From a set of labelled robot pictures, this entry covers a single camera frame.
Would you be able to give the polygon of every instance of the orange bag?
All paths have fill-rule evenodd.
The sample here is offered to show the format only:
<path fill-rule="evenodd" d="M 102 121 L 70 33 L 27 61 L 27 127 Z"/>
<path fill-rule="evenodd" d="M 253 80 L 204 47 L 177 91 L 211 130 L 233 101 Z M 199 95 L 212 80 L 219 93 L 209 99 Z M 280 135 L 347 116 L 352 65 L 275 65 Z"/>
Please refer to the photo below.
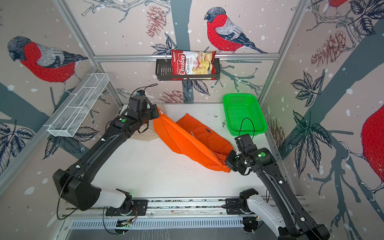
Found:
<path fill-rule="evenodd" d="M 160 109 L 159 113 L 160 117 L 153 121 L 155 132 L 172 151 L 184 154 L 208 169 L 230 172 L 224 164 L 233 150 L 229 141 L 189 114 L 174 122 Z"/>

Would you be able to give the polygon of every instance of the white table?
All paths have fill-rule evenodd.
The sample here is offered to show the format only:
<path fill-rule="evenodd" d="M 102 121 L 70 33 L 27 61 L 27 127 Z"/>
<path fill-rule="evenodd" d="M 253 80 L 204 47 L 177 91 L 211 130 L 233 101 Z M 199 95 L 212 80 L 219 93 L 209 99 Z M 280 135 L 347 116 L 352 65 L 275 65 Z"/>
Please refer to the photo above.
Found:
<path fill-rule="evenodd" d="M 222 104 L 166 104 L 166 114 L 174 121 L 186 113 L 231 142 L 234 136 L 223 126 Z M 254 137 L 258 148 L 270 149 L 265 134 Z M 105 162 L 92 184 L 130 192 L 133 197 L 235 197 L 254 188 L 265 195 L 266 187 L 255 173 L 217 172 L 189 157 L 174 153 L 158 138 L 152 141 L 128 139 Z"/>

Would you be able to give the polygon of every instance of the bird head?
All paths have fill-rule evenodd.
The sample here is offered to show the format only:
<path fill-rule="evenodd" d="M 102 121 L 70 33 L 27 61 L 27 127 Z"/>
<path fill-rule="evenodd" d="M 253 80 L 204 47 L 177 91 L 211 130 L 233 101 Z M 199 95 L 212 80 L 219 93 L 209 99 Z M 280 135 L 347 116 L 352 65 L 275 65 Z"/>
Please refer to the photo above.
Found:
<path fill-rule="evenodd" d="M 214 19 L 219 16 L 219 15 L 225 15 L 226 12 L 224 10 L 224 8 L 222 7 L 213 7 L 213 8 L 210 8 L 208 11 L 207 11 L 207 14 L 205 15 L 204 17 L 204 20 L 207 20 L 209 23 L 212 23 L 214 21 Z"/>
<path fill-rule="evenodd" d="M 32 41 L 29 38 L 23 36 L 17 36 L 11 39 L 8 42 L 8 51 L 12 60 L 15 61 L 17 59 L 20 59 L 21 61 L 25 61 L 26 57 L 24 53 L 24 47 L 25 45 L 31 42 Z"/>

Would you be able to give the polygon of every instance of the black shelf basket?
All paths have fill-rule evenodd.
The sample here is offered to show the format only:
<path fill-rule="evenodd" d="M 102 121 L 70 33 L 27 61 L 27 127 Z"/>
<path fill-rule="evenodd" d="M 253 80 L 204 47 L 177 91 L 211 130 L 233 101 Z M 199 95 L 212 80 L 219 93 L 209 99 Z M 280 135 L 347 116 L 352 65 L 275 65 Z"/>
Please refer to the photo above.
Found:
<path fill-rule="evenodd" d="M 172 64 L 171 60 L 168 62 L 165 59 L 156 60 L 156 76 L 159 81 L 172 81 L 172 80 L 218 80 L 220 78 L 220 61 L 215 58 L 213 63 L 216 74 L 186 74 L 186 75 L 172 75 Z"/>

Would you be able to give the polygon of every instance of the gray floor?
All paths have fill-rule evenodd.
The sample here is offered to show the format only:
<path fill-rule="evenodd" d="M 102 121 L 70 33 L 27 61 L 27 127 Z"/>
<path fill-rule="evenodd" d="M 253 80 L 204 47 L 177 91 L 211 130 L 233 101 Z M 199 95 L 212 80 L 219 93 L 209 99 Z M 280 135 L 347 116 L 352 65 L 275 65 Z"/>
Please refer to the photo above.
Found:
<path fill-rule="evenodd" d="M 276 240 L 273 232 L 263 224 L 255 234 L 242 228 L 183 228 L 161 230 L 130 230 L 124 236 L 115 236 L 105 230 L 71 230 L 66 240 Z"/>

